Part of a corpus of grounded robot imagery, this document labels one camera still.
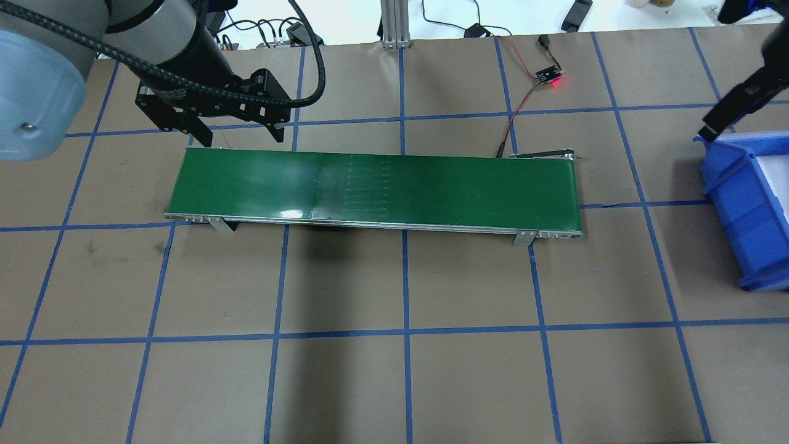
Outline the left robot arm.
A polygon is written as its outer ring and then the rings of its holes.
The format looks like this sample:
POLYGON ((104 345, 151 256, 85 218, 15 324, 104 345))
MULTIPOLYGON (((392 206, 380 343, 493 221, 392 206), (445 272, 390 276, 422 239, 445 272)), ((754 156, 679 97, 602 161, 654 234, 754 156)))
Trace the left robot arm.
MULTIPOLYGON (((197 84, 274 101, 290 96, 273 73, 241 78, 229 66, 192 1, 3 1, 36 12, 99 43, 197 84)), ((2 160, 26 162, 53 154, 87 96, 96 49, 2 12, 2 160)), ((206 118, 232 117, 267 127, 284 140, 288 106, 237 103, 191 92, 173 80, 131 68, 140 81, 136 107, 163 132, 177 130, 209 147, 206 118)))

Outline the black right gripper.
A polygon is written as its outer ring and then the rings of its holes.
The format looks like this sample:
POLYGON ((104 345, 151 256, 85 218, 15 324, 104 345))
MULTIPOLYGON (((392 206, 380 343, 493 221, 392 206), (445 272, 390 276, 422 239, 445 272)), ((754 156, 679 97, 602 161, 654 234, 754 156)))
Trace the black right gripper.
POLYGON ((712 143, 743 117, 755 113, 788 85, 788 2, 787 1, 724 1, 717 21, 733 25, 761 9, 772 9, 782 22, 761 47, 763 65, 749 78, 736 84, 703 118, 698 132, 703 141, 712 143))

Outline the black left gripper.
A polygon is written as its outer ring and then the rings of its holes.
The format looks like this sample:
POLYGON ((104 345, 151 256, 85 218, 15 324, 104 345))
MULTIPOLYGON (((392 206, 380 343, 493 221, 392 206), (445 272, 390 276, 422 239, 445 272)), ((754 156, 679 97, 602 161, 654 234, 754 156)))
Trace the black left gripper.
MULTIPOLYGON (((247 94, 264 99, 282 99, 290 96, 267 68, 259 68, 251 78, 234 78, 225 85, 232 92, 247 94)), ((190 92, 183 87, 169 87, 157 90, 140 83, 135 104, 147 118, 160 130, 180 130, 194 138, 201 146, 213 146, 213 132, 202 118, 233 117, 243 121, 253 121, 266 127, 276 143, 283 143, 285 126, 290 121, 292 110, 289 107, 264 107, 259 104, 246 104, 190 92)))

